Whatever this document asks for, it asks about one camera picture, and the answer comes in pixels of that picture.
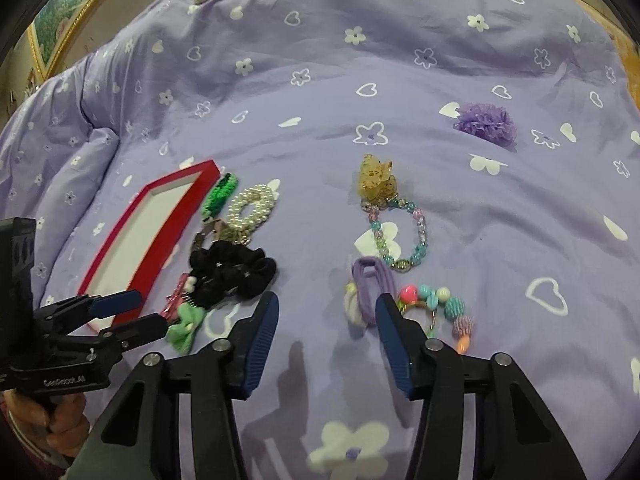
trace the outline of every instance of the pink bead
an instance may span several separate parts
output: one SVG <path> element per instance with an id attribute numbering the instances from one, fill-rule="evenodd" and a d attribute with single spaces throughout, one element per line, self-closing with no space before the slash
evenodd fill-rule
<path id="1" fill-rule="evenodd" d="M 418 287 L 415 285 L 407 285 L 400 291 L 400 300 L 407 304 L 418 301 Z"/>

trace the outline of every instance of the purple pom pom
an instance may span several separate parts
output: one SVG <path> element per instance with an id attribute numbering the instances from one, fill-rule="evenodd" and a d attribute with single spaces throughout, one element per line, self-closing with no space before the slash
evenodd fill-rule
<path id="1" fill-rule="evenodd" d="M 509 146 L 517 130 L 504 108 L 488 104 L 469 104 L 460 107 L 460 117 L 453 127 L 498 146 Z"/>

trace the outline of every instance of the blue gripper pad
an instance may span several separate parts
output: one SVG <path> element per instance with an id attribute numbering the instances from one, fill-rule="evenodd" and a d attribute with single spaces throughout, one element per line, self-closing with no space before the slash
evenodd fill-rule
<path id="1" fill-rule="evenodd" d="M 402 318 L 393 299 L 391 299 L 392 304 L 389 308 L 388 299 L 385 300 L 386 296 L 391 298 L 390 295 L 383 294 L 380 295 L 376 301 L 378 333 L 380 334 L 382 345 L 385 347 L 386 359 L 389 361 L 396 386 L 405 396 L 412 398 L 414 394 L 414 384 L 411 380 L 411 359 L 409 358 L 409 352 L 402 341 L 399 326 L 397 325 L 397 323 L 406 322 L 407 320 Z"/>

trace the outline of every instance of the silver screw head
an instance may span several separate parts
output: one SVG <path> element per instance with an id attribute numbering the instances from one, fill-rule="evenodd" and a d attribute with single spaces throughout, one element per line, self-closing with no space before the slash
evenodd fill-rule
<path id="1" fill-rule="evenodd" d="M 508 354 L 499 353 L 495 355 L 495 362 L 497 362 L 500 366 L 509 366 L 513 363 L 513 359 Z"/>
<path id="2" fill-rule="evenodd" d="M 437 352 L 439 350 L 442 350 L 443 346 L 444 346 L 444 343 L 436 338 L 427 339 L 427 341 L 425 341 L 424 343 L 424 347 L 427 350 L 431 350 L 432 352 Z"/>
<path id="3" fill-rule="evenodd" d="M 142 362 L 145 364 L 145 366 L 156 366 L 160 362 L 160 354 L 147 354 L 142 359 Z"/>
<path id="4" fill-rule="evenodd" d="M 211 345 L 216 352 L 226 352 L 231 348 L 231 341 L 229 341 L 229 339 L 220 338 L 216 339 L 211 343 Z"/>

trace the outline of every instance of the finger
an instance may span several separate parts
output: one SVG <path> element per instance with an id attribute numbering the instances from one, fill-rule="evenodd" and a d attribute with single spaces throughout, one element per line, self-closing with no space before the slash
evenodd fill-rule
<path id="1" fill-rule="evenodd" d="M 53 433 L 64 433 L 78 425 L 84 407 L 86 397 L 83 394 L 65 395 L 62 402 L 56 406 L 51 416 L 50 429 Z"/>
<path id="2" fill-rule="evenodd" d="M 19 394 L 15 390 L 7 390 L 4 393 L 4 400 L 9 411 L 18 420 L 43 428 L 49 425 L 49 413 L 35 400 Z"/>
<path id="3" fill-rule="evenodd" d="M 84 415 L 78 424 L 64 433 L 50 433 L 47 435 L 47 443 L 58 451 L 70 450 L 82 445 L 89 435 L 89 421 Z"/>

